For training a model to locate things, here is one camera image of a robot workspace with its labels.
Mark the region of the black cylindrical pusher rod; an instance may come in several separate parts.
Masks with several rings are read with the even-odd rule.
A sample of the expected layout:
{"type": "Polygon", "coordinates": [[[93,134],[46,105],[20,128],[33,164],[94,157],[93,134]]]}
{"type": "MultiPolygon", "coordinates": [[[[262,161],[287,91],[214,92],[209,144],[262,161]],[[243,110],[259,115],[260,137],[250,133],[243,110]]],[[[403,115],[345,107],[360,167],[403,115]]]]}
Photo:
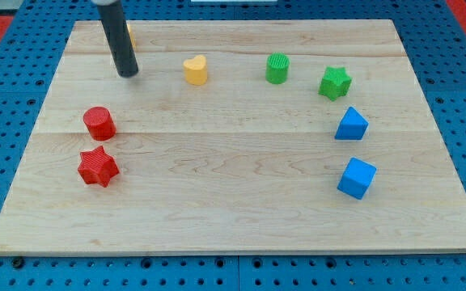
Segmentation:
{"type": "Polygon", "coordinates": [[[92,0],[100,15],[116,71],[131,78],[139,71],[121,0],[92,0]]]}

